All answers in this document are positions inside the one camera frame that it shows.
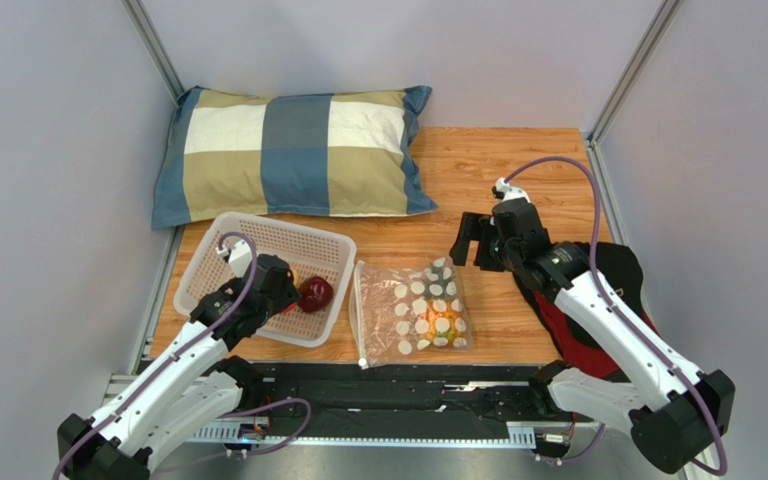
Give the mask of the fake purple plum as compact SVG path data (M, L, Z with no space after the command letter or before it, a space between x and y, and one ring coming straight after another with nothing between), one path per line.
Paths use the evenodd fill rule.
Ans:
M324 310L333 300L334 288L323 277L313 276L303 281L298 289L298 307L305 313Z

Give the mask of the clear zip top bag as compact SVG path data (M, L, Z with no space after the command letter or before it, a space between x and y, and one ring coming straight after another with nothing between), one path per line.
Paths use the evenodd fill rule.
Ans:
M452 260L443 258L447 258L456 271ZM364 261L356 264L348 311L360 368L416 360L431 352L461 354L473 349L475 341L467 308L471 343L466 350L436 348L422 336L428 323L420 319L419 314L425 311L426 302L417 293L423 288L423 270L436 259L417 268L378 268ZM465 305L457 271L456 277Z

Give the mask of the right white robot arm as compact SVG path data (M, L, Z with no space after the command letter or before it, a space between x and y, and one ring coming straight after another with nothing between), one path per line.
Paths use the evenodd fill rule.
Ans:
M503 200L488 215L463 213L452 261L510 272L578 325L626 376L609 382L571 363L554 362L534 377L550 407L583 414L629 435L658 470L674 474L709 447L723 448L736 386L721 370L706 373L648 327L596 269L595 256L552 242L536 207Z

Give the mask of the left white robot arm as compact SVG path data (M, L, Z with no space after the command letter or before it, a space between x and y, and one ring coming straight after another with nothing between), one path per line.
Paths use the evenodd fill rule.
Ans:
M202 298L159 358L94 413L60 424L54 478L150 479L210 422L269 410L262 373L230 352L294 307L299 292L277 256L233 254L230 264L234 278Z

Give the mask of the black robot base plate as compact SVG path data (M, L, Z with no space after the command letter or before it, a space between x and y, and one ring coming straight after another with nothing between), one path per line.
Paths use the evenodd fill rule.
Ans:
M501 437L508 422L594 420L590 407L552 403L558 362L529 365L396 364L363 370L339 363L216 365L244 388L239 411L264 407L268 433L322 436Z

